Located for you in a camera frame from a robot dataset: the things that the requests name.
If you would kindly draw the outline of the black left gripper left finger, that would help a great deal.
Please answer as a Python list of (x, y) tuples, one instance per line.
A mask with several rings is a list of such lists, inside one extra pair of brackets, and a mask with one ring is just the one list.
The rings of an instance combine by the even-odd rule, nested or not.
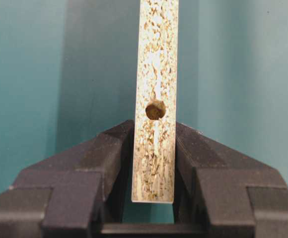
[(92, 224), (120, 222), (134, 122), (23, 169), (0, 194), (0, 238), (89, 238)]

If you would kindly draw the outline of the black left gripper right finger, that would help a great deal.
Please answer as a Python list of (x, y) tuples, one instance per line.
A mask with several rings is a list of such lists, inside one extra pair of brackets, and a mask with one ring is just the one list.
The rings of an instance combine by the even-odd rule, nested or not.
[(176, 125), (176, 223), (209, 238), (288, 238), (288, 186), (278, 170)]

